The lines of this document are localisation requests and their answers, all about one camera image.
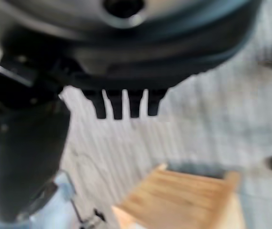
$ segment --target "circular opening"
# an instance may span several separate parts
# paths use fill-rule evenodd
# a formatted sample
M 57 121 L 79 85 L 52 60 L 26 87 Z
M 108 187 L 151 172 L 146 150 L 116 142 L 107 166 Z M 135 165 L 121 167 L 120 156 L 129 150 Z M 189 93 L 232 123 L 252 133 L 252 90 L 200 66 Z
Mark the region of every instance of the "circular opening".
M 130 18 L 144 8 L 143 0 L 105 0 L 108 13 L 118 18 Z

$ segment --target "wooden crate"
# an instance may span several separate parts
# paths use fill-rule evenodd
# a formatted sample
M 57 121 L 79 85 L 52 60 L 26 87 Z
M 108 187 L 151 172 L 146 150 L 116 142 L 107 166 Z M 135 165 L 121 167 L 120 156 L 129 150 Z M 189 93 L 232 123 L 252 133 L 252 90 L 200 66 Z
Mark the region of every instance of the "wooden crate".
M 121 229 L 245 229 L 235 190 L 240 176 L 215 179 L 155 169 L 113 207 Z

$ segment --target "gray surface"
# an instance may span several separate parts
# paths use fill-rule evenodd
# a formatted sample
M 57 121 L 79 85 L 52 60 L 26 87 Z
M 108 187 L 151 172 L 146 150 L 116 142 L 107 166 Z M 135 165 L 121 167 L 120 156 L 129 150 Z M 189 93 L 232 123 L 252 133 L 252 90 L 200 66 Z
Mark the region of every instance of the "gray surface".
M 266 0 L 243 52 L 171 90 L 157 118 L 148 118 L 142 103 L 141 119 L 130 120 L 126 102 L 123 121 L 96 120 L 81 92 L 67 89 L 63 96 L 73 116 L 63 164 L 84 215 L 95 206 L 106 213 L 108 227 L 117 228 L 110 206 L 154 166 L 170 162 L 197 174 L 240 170 L 248 229 L 272 228 L 272 171 L 265 165 L 272 156 L 272 70 L 255 61 L 271 45 L 272 0 Z

